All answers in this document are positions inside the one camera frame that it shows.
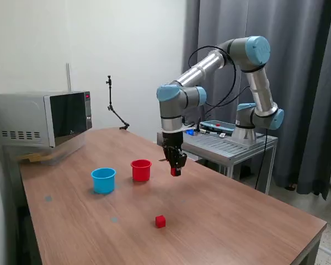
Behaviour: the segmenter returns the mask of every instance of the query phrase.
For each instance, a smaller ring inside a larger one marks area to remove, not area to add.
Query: power cord
[[[230,103],[232,103],[234,100],[236,100],[244,91],[245,91],[245,89],[247,89],[248,87],[250,87],[250,86],[246,86],[246,87],[244,87],[243,88],[243,90],[242,91],[240,91],[234,98],[232,98],[230,101],[228,101],[228,102],[225,102],[223,105],[219,105],[218,107],[224,107],[224,106],[226,106],[226,105],[229,105]]]
[[[220,48],[220,47],[217,47],[217,46],[213,46],[213,45],[206,45],[206,46],[202,46],[198,49],[196,49],[189,57],[188,59],[188,66],[191,68],[191,65],[190,65],[190,60],[191,58],[194,56],[194,54],[196,54],[198,51],[202,50],[202,49],[206,49],[206,48],[213,48],[213,49],[218,49],[220,50],[224,55],[224,60],[228,59],[229,62],[233,65],[233,71],[234,71],[234,78],[233,78],[233,84],[232,84],[232,87],[231,89],[228,91],[228,93],[216,104],[216,105],[211,105],[209,104],[208,102],[206,102],[207,105],[211,106],[212,108],[209,109],[205,115],[210,112],[211,110],[213,110],[214,108],[217,108],[223,101],[226,100],[226,98],[228,98],[228,96],[232,93],[233,89],[234,89],[234,86],[236,84],[236,80],[237,80],[237,68],[236,68],[236,64],[234,63],[233,59],[231,58],[231,56],[229,55],[229,53],[227,53],[224,49]]]
[[[261,160],[261,165],[259,168],[259,173],[258,173],[258,178],[256,180],[256,184],[255,184],[255,189],[257,189],[258,187],[258,183],[259,183],[259,177],[260,177],[260,173],[261,173],[261,169],[263,168],[263,164],[264,164],[264,158],[265,158],[265,153],[266,153],[266,146],[267,146],[267,135],[269,133],[269,130],[266,129],[266,139],[265,139],[265,147],[264,147],[264,152],[263,152],[263,159]]]
[[[111,76],[108,76],[108,81],[105,82],[106,84],[109,85],[109,106],[108,110],[111,110],[118,118],[121,120],[122,123],[124,123],[124,126],[119,127],[119,129],[127,130],[127,128],[130,126],[129,123],[125,122],[114,110],[113,105],[111,105]]]

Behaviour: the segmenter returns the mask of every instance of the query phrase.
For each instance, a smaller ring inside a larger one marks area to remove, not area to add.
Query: microwave door
[[[50,106],[55,146],[87,130],[84,93],[51,96]]]

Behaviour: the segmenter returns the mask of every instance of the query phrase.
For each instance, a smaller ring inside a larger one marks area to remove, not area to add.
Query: red cup
[[[132,179],[134,181],[148,181],[150,179],[151,165],[152,163],[147,159],[132,161]]]

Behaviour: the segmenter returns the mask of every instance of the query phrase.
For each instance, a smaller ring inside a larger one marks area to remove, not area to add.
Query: red cube
[[[156,227],[157,228],[162,228],[166,226],[166,219],[164,218],[163,215],[156,216]]]

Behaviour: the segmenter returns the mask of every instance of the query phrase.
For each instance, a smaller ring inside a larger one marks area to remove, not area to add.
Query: black cable
[[[261,169],[263,168],[263,164],[264,164],[264,158],[265,158],[265,153],[266,153],[266,145],[267,145],[267,134],[268,133],[269,133],[269,130],[266,129],[266,139],[265,139],[265,147],[264,147],[264,152],[263,152],[263,159],[261,160],[261,165],[260,165],[260,169],[259,169],[259,173],[258,173],[258,179],[256,180],[256,184],[255,184],[255,189],[258,187]]]
[[[200,48],[198,48],[198,49],[196,49],[191,55],[190,55],[190,57],[189,57],[189,59],[188,59],[188,65],[189,65],[189,67],[191,68],[191,65],[190,65],[190,60],[191,60],[191,58],[194,56],[194,54],[195,53],[197,53],[198,51],[200,51],[200,50],[202,50],[202,49],[205,49],[205,48],[214,48],[214,49],[218,49],[218,50],[220,50],[226,57],[223,57],[224,58],[224,60],[227,58],[229,61],[230,61],[230,63],[233,65],[233,70],[234,70],[234,78],[233,78],[233,84],[232,84],[232,87],[231,87],[231,89],[228,91],[228,93],[216,104],[216,105],[210,105],[209,103],[208,103],[208,105],[210,105],[212,108],[211,109],[209,109],[206,113],[205,113],[205,115],[208,113],[208,112],[210,112],[211,110],[213,110],[214,108],[217,108],[218,107],[218,105],[220,105],[223,101],[225,101],[226,100],[226,98],[228,98],[228,96],[232,93],[232,91],[233,91],[233,89],[234,89],[234,86],[235,86],[235,84],[236,84],[236,80],[237,80],[237,68],[236,68],[236,64],[234,63],[234,61],[233,61],[233,59],[231,58],[231,56],[229,55],[229,53],[227,53],[224,49],[222,49],[222,48],[220,48],[220,47],[217,47],[217,46],[213,46],[213,45],[205,45],[205,46],[202,46],[202,47],[200,47]]]
[[[226,105],[229,105],[230,103],[232,103],[234,100],[236,100],[243,92],[244,92],[244,90],[245,89],[247,89],[248,87],[250,87],[250,86],[246,86],[246,87],[244,87],[243,88],[243,90],[242,91],[240,91],[234,98],[232,98],[230,101],[228,101],[228,102],[225,102],[223,105],[219,105],[218,107],[224,107],[224,106],[226,106]]]

